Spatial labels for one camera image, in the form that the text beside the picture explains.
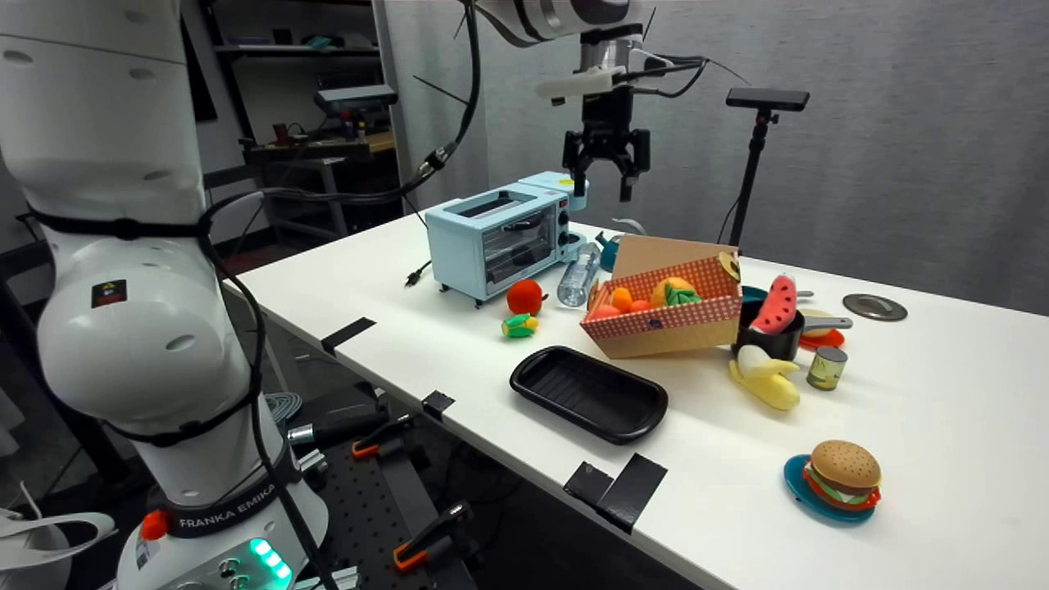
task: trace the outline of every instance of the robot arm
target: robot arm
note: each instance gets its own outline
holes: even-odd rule
[[[624,73],[616,26],[631,0],[473,5],[513,46],[594,34],[603,49],[582,61]],[[42,375],[62,402],[135,439],[164,493],[169,529],[128,536],[119,587],[212,587],[231,561],[247,580],[290,580],[329,509],[272,474],[285,443],[196,243],[207,200],[177,26],[180,0],[0,0],[0,151],[55,259]],[[629,112],[612,117],[595,142],[619,142]]]
[[[631,0],[479,0],[474,5],[513,46],[608,29],[637,15]]]

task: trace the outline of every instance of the black stand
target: black stand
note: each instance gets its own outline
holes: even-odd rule
[[[777,125],[779,117],[772,115],[772,107],[761,107],[757,120],[754,120],[754,133],[749,133],[749,157],[748,157],[748,170],[745,170],[745,187],[735,205],[735,221],[730,221],[730,246],[739,246],[745,239],[745,224],[748,224],[748,210],[749,210],[749,190],[754,190],[754,178],[761,167],[761,151],[762,151],[762,136],[767,136],[767,125]]]
[[[735,224],[730,224],[730,235],[726,235],[730,246],[739,246],[748,210],[749,210],[749,194],[754,194],[754,181],[757,181],[757,167],[761,167],[761,151],[762,151],[762,136],[767,136],[767,125],[779,120],[777,112],[803,112],[808,104],[808,93],[730,88],[723,104],[730,104],[730,107],[757,107],[757,120],[754,120],[754,133],[749,133],[749,157],[748,157],[748,170],[745,170],[745,187],[739,187]]]

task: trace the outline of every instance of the wall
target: wall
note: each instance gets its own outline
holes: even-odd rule
[[[390,5],[408,143],[425,151],[455,107],[413,73],[465,81],[451,3]],[[878,281],[1049,311],[1045,167],[1049,9],[1043,0],[662,0],[653,49],[701,52],[749,84],[798,84],[808,112],[769,131],[745,252]],[[578,44],[510,49],[485,36],[485,115],[451,174],[425,194],[556,167],[578,107],[535,98],[570,73]],[[708,69],[682,103],[642,103],[653,174],[616,203],[595,170],[595,210],[653,231],[714,239],[735,203],[754,115],[723,107],[730,74]]]

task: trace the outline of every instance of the basket of fruit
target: basket of fruit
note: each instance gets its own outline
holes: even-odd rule
[[[631,235],[619,254],[625,263],[594,289],[582,318],[605,356],[690,353],[737,341],[735,249]]]

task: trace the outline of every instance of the white table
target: white table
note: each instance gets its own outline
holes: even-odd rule
[[[1049,318],[745,259],[748,284],[788,272],[826,311],[847,314],[849,290],[878,290],[910,318],[855,318],[840,391],[816,392],[797,375],[803,402],[791,417],[739,392],[723,375],[726,353],[619,363],[658,379],[672,399],[653,435],[608,447],[507,387],[513,363],[547,344],[603,356],[580,311],[547,304],[538,336],[507,344],[497,336],[502,300],[474,309],[443,294],[431,276],[402,289],[425,259],[425,231],[405,217],[257,269],[247,284],[314,341],[359,314],[378,322],[336,356],[413,399],[455,395],[444,426],[547,493],[561,493],[580,462],[619,474],[642,451],[664,464],[629,541],[690,580],[712,575],[748,590],[1049,587]],[[806,517],[779,479],[791,457],[836,435],[863,443],[885,469],[885,501],[863,529]]]

